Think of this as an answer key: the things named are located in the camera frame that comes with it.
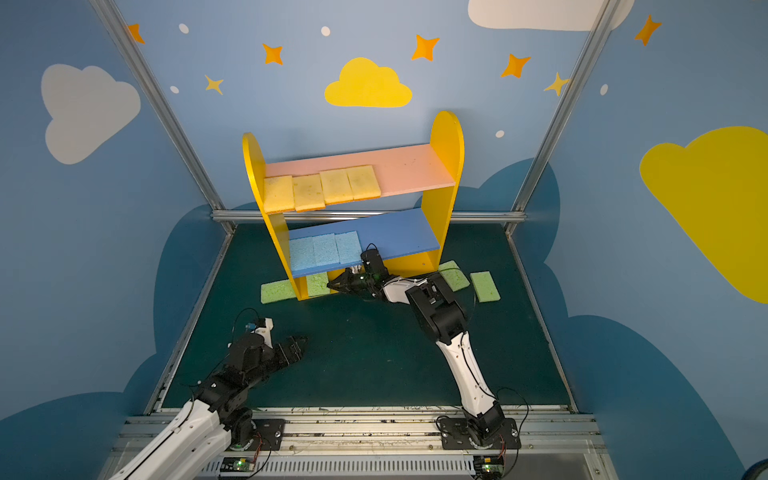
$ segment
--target blue wall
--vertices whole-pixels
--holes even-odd
[[[662,26],[643,46],[648,15]],[[624,480],[737,478],[768,457],[768,305],[723,278],[639,169],[657,144],[768,132],[766,25],[765,2],[637,0],[515,231],[577,403]]]
[[[6,2],[0,35],[0,458],[8,478],[94,478],[149,400],[223,231],[142,94],[83,161],[48,150],[46,68],[95,65],[137,88],[87,1]],[[22,464],[31,447],[38,461]]]
[[[537,12],[537,4],[526,0],[523,8]],[[228,208],[255,208],[241,150],[246,131],[256,135],[267,161],[286,161],[426,143],[435,114],[452,110],[466,141],[466,191],[459,192],[457,209],[505,210],[524,168],[508,170],[512,175],[493,195],[470,189],[535,155],[558,103],[545,88],[557,72],[568,78],[587,37],[585,31],[483,28],[470,19],[467,0],[118,5],[127,23],[140,25],[140,49]],[[188,27],[187,34],[179,24]],[[330,28],[327,37],[323,26]],[[412,60],[417,35],[440,38],[433,61]],[[262,44],[283,47],[283,64],[265,64]],[[531,57],[520,78],[501,77],[510,54]],[[410,103],[350,108],[326,102],[326,86],[355,57],[393,68],[413,92]],[[222,94],[206,90],[206,75],[223,80]],[[171,86],[179,93],[171,94]],[[498,131],[504,136],[497,138]],[[405,209],[418,198],[339,208]]]

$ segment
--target wall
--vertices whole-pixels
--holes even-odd
[[[6,2],[0,61],[0,463],[95,478],[223,231],[88,2]]]
[[[253,209],[244,132],[267,161],[287,161],[426,143],[435,114],[451,110],[466,141],[457,210],[509,210],[527,170],[515,164],[535,155],[567,86],[549,87],[568,79],[601,3],[118,0],[223,202]],[[368,84],[378,100],[340,106],[327,88],[360,57],[396,77]]]
[[[768,457],[766,25],[765,2],[637,0],[515,231],[623,480]]]

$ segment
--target black mounting plate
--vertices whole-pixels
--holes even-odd
[[[262,452],[265,450],[280,450],[280,444],[283,443],[283,430],[286,421],[283,419],[253,419],[253,442],[244,450],[227,449],[227,452],[255,452],[261,442]]]
[[[470,438],[467,429],[467,419],[442,417],[437,421],[440,430],[440,440],[443,450],[477,450]],[[493,444],[487,450],[501,450],[502,437],[506,442],[507,450],[516,450],[521,447],[518,425],[515,419],[506,418],[502,429],[499,430]]]

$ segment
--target robotic arm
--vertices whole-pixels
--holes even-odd
[[[368,249],[360,255],[362,266],[347,268],[328,283],[342,293],[369,294],[392,303],[408,303],[427,337],[445,356],[462,396],[464,417],[471,440],[478,447],[494,442],[505,422],[502,407],[490,393],[472,353],[467,317],[451,287],[440,273],[423,278],[390,275],[379,251]]]
[[[252,333],[230,345],[224,367],[111,480],[187,480],[230,446],[246,445],[253,438],[252,412],[244,406],[249,390],[301,360],[306,345],[306,337],[288,337],[273,346],[272,325],[272,319],[259,319]]]

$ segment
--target shelf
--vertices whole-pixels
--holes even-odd
[[[372,165],[382,197],[453,187],[456,182],[430,144],[307,158],[266,165],[267,177],[317,174],[322,170]]]
[[[314,237],[327,233],[345,233],[356,231],[360,245],[364,250],[369,243],[379,248],[379,254],[384,260],[389,260],[414,253],[439,250],[432,228],[429,226],[424,212],[420,208],[375,215],[374,217],[345,220],[343,222],[325,223],[314,227],[290,230],[290,239]],[[360,262],[332,263],[330,265],[313,266],[301,270],[292,270],[294,278],[313,275],[314,273],[341,270]]]

